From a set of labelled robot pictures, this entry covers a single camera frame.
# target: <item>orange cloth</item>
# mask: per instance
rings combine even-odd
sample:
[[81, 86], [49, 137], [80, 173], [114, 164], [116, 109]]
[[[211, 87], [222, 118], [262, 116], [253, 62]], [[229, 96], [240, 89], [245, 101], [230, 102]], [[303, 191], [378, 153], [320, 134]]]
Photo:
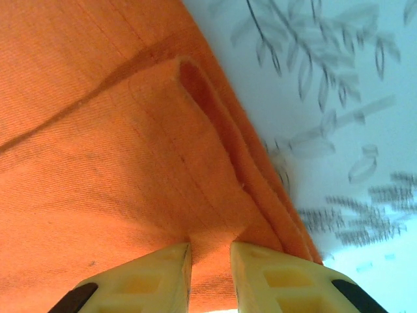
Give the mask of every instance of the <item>orange cloth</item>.
[[321, 262], [179, 0], [4, 0], [0, 15], [2, 312], [47, 312], [183, 241], [190, 312], [237, 306], [235, 239]]

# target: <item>fabric fold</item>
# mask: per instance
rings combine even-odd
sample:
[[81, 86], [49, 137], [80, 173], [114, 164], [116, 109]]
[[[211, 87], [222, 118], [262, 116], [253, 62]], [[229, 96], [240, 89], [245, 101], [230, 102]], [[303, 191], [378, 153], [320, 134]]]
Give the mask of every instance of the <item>fabric fold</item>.
[[2, 310], [184, 241], [190, 312], [237, 307], [232, 241], [321, 262], [179, 0], [31, 2], [0, 25]]

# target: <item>clip jaw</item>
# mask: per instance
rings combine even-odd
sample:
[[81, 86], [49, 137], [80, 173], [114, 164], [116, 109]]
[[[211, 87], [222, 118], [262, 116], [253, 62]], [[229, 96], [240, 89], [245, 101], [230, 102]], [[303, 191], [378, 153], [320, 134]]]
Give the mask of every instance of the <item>clip jaw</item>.
[[[282, 252], [232, 243], [240, 313], [387, 313], [349, 277]], [[49, 313], [187, 313], [189, 243], [169, 246], [81, 282]]]

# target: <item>black rubber tip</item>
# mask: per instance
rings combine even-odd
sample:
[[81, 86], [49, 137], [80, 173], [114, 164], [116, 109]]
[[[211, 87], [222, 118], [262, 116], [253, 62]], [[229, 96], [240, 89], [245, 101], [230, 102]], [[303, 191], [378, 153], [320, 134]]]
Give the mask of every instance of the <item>black rubber tip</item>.
[[48, 313], [77, 313], [98, 289], [98, 284], [89, 282], [68, 292]]
[[358, 285], [343, 279], [335, 279], [332, 283], [360, 313], [388, 313], [388, 311], [379, 305], [378, 302]]

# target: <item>black leaf drawing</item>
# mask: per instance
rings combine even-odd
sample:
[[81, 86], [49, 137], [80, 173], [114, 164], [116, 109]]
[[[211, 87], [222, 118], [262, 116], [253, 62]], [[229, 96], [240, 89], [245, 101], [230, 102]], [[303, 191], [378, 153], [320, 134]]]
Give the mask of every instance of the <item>black leaf drawing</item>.
[[300, 158], [317, 158], [333, 155], [336, 152], [334, 144], [323, 138], [305, 141], [292, 145], [291, 151]]
[[321, 15], [321, 0], [311, 0], [311, 12], [314, 20]]
[[[223, 1], [213, 0], [217, 4]], [[306, 57], [301, 61], [298, 72], [298, 91], [304, 101], [311, 89], [313, 63], [326, 72], [319, 90], [319, 106], [324, 112], [328, 98], [328, 87], [338, 92], [339, 101], [345, 107], [348, 99], [361, 101], [358, 76], [340, 74], [339, 68], [355, 68], [355, 54], [365, 44], [375, 47], [377, 72], [382, 79], [385, 68], [385, 53], [400, 62], [399, 48], [390, 33], [378, 32], [379, 5], [355, 5], [334, 18], [322, 16], [323, 0], [309, 0], [311, 16], [301, 14], [306, 0], [289, 0], [287, 12], [282, 11], [277, 1], [246, 0], [250, 19], [241, 21], [231, 34], [232, 45], [236, 46], [252, 29], [261, 37], [255, 49], [260, 66], [265, 63], [264, 53], [271, 54], [274, 68], [281, 76], [279, 52], [287, 47], [286, 64], [289, 71], [301, 53]]]
[[364, 32], [363, 31], [357, 31], [356, 32], [356, 41], [358, 43], [358, 47], [361, 49], [365, 48], [365, 38], [364, 38]]
[[328, 75], [326, 70], [323, 70], [323, 75], [321, 76], [320, 88], [319, 88], [319, 107], [322, 112], [326, 109], [328, 98]]
[[321, 119], [320, 131], [323, 138], [332, 135], [336, 130], [336, 110], [330, 110]]
[[335, 232], [345, 227], [341, 211], [335, 211], [333, 208], [318, 207], [297, 211], [310, 233]]
[[274, 138], [275, 146], [280, 151], [281, 149], [291, 150], [291, 144], [288, 139], [276, 136]]
[[330, 85], [332, 86], [332, 88], [336, 87], [336, 77], [333, 74], [328, 74], [329, 80], [330, 80]]
[[263, 65], [263, 61], [265, 60], [266, 55], [266, 43], [259, 37], [257, 44], [256, 44], [256, 56], [258, 59], [259, 66]]
[[294, 68], [299, 49], [299, 45], [296, 41], [293, 41], [288, 46], [287, 68], [289, 71], [292, 71], [292, 69]]
[[232, 46], [235, 47], [252, 29], [255, 29], [255, 22], [252, 17], [239, 22], [239, 24], [233, 29], [230, 36]]
[[364, 156], [357, 161], [349, 170], [348, 178], [350, 184], [358, 184], [369, 179], [377, 169], [377, 158]]
[[274, 165], [275, 172], [280, 177], [280, 181], [288, 194], [291, 194], [291, 182], [287, 170], [282, 165]]
[[411, 23], [417, 13], [417, 0], [408, 0], [404, 7], [404, 25]]
[[413, 199], [413, 192], [409, 186], [378, 186], [368, 189], [373, 203], [407, 203]]
[[305, 0], [289, 0], [288, 2], [288, 17], [291, 19], [293, 16], [300, 12]]
[[266, 143], [265, 139], [262, 139], [262, 144], [265, 147], [266, 153], [269, 153], [268, 144]]
[[377, 45], [375, 47], [375, 66], [377, 67], [379, 78], [383, 80], [385, 71], [385, 54], [384, 46], [380, 40], [377, 41]]
[[362, 203], [348, 197], [327, 196], [326, 202], [329, 204], [336, 204], [342, 207], [348, 207], [350, 210], [354, 211], [355, 213], [358, 213], [360, 216], [363, 217], [379, 217], [384, 213], [384, 209], [374, 207], [367, 203]]
[[364, 154], [365, 157], [368, 158], [375, 158], [378, 156], [378, 147], [376, 145], [364, 145], [362, 147], [362, 153]]
[[306, 95], [311, 87], [313, 79], [313, 63], [311, 62], [311, 55], [305, 56], [298, 71], [298, 94], [301, 101], [304, 101]]
[[346, 29], [343, 29], [341, 33], [346, 50], [349, 53], [354, 54], [354, 44], [351, 34]]
[[417, 175], [416, 174], [397, 171], [397, 172], [391, 173], [390, 178], [393, 182], [397, 184], [410, 185], [410, 186], [417, 187]]
[[392, 207], [393, 211], [404, 212], [408, 214], [416, 214], [417, 213], [417, 205], [414, 203], [402, 203], [399, 205], [394, 205]]
[[271, 58], [274, 64], [275, 71], [277, 72], [279, 76], [281, 76], [282, 72], [281, 72], [280, 60], [278, 59], [278, 56], [276, 55], [275, 50], [271, 50]]
[[325, 42], [329, 42], [337, 48], [337, 50], [340, 50], [339, 40], [336, 38], [336, 36], [333, 34], [333, 31], [327, 24], [324, 22], [319, 23], [321, 35], [323, 36], [323, 39]]
[[338, 94], [339, 94], [339, 101], [341, 103], [341, 106], [346, 107], [346, 99], [347, 99], [346, 87], [343, 85], [340, 85]]

